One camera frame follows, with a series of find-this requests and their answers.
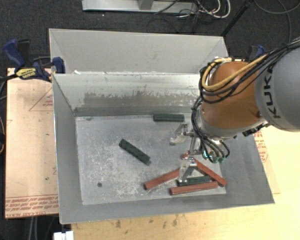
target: red stick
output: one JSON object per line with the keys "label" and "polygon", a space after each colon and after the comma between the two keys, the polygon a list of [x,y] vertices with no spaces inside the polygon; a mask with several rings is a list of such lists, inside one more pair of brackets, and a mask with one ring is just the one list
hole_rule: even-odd
{"label": "red stick", "polygon": [[170,180],[173,180],[179,176],[179,169],[173,170],[171,172],[168,172],[158,178],[152,179],[146,183],[143,184],[143,187],[145,190],[151,189],[153,187],[156,187],[162,183],[168,182]]}
{"label": "red stick", "polygon": [[217,181],[212,181],[208,183],[187,185],[187,186],[177,186],[170,188],[170,195],[184,194],[189,192],[216,189],[218,187]]}
{"label": "red stick", "polygon": [[[188,157],[188,153],[185,153],[183,157],[184,158]],[[208,167],[206,167],[204,164],[199,162],[197,159],[194,159],[194,161],[196,162],[198,171],[200,171],[201,173],[205,173],[206,175],[209,175],[212,179],[217,181],[222,187],[227,185],[227,181],[224,178],[222,178],[220,175],[216,174],[213,170],[210,170]]]}

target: metal base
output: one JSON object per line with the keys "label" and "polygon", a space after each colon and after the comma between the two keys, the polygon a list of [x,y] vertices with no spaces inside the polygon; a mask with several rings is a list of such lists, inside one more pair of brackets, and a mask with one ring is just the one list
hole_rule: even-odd
{"label": "metal base", "polygon": [[[140,9],[138,0],[82,0],[82,9],[84,11],[118,11],[118,12],[139,12],[139,13],[157,13],[172,2],[153,1],[151,9]],[[178,14],[181,11],[188,14],[189,11],[195,11],[196,5],[192,2],[176,2],[164,13]]]}

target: scratched metal surface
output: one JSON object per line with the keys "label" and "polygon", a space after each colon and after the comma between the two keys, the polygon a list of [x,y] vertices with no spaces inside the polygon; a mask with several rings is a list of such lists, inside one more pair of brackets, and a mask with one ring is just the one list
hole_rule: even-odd
{"label": "scratched metal surface", "polygon": [[50,55],[65,72],[197,73],[228,56],[222,36],[49,29]]}
{"label": "scratched metal surface", "polygon": [[[190,114],[185,116],[190,123]],[[76,135],[82,203],[96,205],[128,201],[170,199],[174,197],[225,194],[224,187],[175,196],[169,188],[176,181],[166,182],[150,191],[142,184],[180,167],[181,156],[190,147],[190,138],[175,146],[169,144],[178,122],[155,122],[151,115],[77,117]],[[150,156],[145,165],[119,147],[125,139]],[[196,157],[221,175],[219,164]],[[198,171],[193,176],[200,176]]]}
{"label": "scratched metal surface", "polygon": [[58,74],[75,116],[188,113],[199,96],[198,74]]}

